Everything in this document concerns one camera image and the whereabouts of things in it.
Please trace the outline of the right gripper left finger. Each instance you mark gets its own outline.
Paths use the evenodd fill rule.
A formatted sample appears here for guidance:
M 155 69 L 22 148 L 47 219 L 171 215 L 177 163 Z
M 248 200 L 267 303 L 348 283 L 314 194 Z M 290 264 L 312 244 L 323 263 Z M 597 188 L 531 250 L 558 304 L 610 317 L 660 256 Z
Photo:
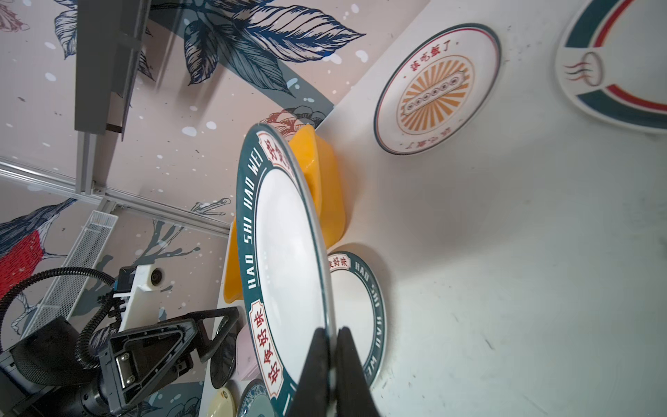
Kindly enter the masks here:
M 307 353 L 289 417 L 324 417 L 329 406 L 329 371 L 331 354 L 324 328 L 317 328 Z

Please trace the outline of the large green rim plate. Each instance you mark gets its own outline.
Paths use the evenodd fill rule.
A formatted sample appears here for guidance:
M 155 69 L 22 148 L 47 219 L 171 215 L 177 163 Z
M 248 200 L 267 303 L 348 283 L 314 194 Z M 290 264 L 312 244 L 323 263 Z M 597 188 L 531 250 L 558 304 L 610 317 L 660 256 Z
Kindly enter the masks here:
M 269 401 L 288 414 L 316 330 L 333 349 L 331 278 L 314 201 L 295 153 L 265 123 L 241 147 L 236 241 L 255 356 Z

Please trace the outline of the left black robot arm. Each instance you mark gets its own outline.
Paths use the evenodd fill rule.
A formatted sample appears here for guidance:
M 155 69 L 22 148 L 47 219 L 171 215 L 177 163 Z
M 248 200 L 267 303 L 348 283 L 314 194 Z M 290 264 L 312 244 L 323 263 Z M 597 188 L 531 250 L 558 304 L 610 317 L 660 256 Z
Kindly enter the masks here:
M 240 326 L 238 309 L 191 312 L 155 324 L 131 323 L 149 304 L 161 269 L 124 267 L 118 277 L 84 267 L 48 269 L 12 287 L 1 312 L 30 286 L 56 277 L 92 277 L 109 286 L 83 330 L 62 316 L 1 352 L 5 416 L 125 416 L 200 362 L 223 363 L 223 345 Z

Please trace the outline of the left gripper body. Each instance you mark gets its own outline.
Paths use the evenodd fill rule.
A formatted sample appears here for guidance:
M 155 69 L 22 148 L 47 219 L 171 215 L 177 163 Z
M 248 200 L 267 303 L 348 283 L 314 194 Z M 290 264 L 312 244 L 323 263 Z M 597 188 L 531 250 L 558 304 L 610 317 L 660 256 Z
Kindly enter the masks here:
M 109 413 L 121 416 L 200 363 L 211 360 L 237 328 L 237 308 L 211 309 L 124 330 L 99 355 Z

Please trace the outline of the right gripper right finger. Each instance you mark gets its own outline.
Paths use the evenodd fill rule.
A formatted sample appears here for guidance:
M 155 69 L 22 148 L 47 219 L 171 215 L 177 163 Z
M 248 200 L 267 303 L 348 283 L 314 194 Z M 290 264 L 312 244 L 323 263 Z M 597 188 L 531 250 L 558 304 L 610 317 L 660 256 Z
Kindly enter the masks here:
M 338 417 L 379 417 L 366 382 L 354 338 L 349 328 L 342 328 L 335 350 L 335 405 Z

